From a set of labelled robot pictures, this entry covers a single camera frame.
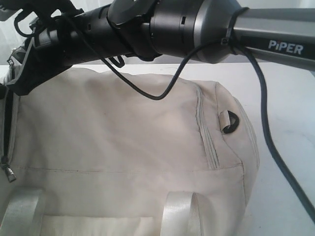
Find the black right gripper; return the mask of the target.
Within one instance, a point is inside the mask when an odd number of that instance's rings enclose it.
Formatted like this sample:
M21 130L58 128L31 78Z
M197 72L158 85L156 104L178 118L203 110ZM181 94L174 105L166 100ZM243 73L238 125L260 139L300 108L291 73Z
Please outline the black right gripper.
M103 58L102 9L74 9L55 16L48 27L38 20L35 26L37 34L12 53L21 65L6 86L16 95L28 95L75 64Z

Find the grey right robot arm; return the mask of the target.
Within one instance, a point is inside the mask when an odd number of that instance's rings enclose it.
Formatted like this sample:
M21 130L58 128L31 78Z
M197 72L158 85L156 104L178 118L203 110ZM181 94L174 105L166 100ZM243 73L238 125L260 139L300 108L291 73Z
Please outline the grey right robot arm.
M123 57L162 55L217 63L248 49L255 58L315 68L312 8L250 9L235 0L116 0L84 12L69 0L3 0L0 19L14 27L30 13L32 32L14 53L20 71L7 83L19 96L94 60L124 65Z

